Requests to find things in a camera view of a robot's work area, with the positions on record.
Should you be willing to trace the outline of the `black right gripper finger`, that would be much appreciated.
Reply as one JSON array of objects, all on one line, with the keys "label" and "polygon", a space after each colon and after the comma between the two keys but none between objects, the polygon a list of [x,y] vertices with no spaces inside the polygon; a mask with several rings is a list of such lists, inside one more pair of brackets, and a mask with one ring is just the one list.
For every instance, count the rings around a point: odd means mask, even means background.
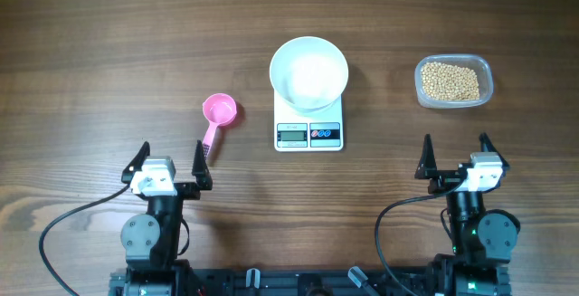
[{"label": "black right gripper finger", "polygon": [[495,153],[500,161],[501,161],[501,165],[502,165],[502,169],[503,170],[510,170],[510,164],[502,157],[502,155],[497,151],[497,149],[494,147],[494,145],[492,144],[488,134],[486,132],[483,132],[479,135],[479,142],[480,142],[480,148],[482,152],[493,152]]},{"label": "black right gripper finger", "polygon": [[438,168],[433,151],[432,138],[430,134],[424,136],[422,145],[422,155],[417,165],[415,179],[434,179],[438,176]]}]

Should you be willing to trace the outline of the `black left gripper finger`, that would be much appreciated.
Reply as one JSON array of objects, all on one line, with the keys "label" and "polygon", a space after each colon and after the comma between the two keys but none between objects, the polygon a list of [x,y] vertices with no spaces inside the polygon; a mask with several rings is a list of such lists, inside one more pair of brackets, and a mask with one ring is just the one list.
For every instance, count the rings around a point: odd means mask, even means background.
[{"label": "black left gripper finger", "polygon": [[197,140],[192,175],[195,177],[195,183],[199,190],[213,189],[213,179],[206,162],[206,151],[206,145],[201,140]]},{"label": "black left gripper finger", "polygon": [[128,185],[131,182],[134,175],[142,169],[142,166],[149,155],[150,155],[150,144],[147,141],[145,141],[141,146],[139,152],[123,169],[121,173],[121,182],[123,184]]}]

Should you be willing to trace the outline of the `pink plastic measuring scoop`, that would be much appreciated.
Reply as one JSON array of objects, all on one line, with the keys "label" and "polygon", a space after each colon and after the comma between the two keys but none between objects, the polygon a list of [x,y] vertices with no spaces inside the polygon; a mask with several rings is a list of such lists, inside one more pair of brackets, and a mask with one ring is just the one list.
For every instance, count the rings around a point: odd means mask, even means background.
[{"label": "pink plastic measuring scoop", "polygon": [[220,127],[231,124],[237,115],[236,101],[228,94],[215,93],[209,96],[203,103],[203,114],[208,121],[208,129],[202,141],[204,156],[208,158],[216,131]]}]

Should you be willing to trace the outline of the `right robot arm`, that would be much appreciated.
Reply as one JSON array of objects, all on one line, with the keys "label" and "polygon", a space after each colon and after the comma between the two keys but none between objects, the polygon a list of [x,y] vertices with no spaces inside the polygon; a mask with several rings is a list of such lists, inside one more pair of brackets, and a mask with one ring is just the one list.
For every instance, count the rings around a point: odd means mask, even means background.
[{"label": "right robot arm", "polygon": [[432,139],[426,135],[415,172],[430,181],[430,196],[445,197],[452,255],[438,254],[427,275],[429,295],[508,296],[512,293],[507,265],[521,224],[511,213],[488,210],[483,196],[500,187],[510,169],[487,134],[479,136],[480,152],[455,170],[437,168]]}]

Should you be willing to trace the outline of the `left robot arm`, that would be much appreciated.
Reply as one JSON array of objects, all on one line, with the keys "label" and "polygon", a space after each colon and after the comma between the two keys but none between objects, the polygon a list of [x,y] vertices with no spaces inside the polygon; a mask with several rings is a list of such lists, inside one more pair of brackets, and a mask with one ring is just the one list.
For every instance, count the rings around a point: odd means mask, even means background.
[{"label": "left robot arm", "polygon": [[206,146],[197,141],[192,166],[193,182],[177,183],[176,167],[170,157],[152,157],[144,142],[125,167],[121,181],[147,202],[143,215],[130,217],[123,225],[120,241],[127,269],[109,281],[110,295],[205,295],[206,288],[194,274],[189,261],[180,260],[189,244],[179,245],[185,200],[198,200],[203,190],[213,188],[206,164]]}]

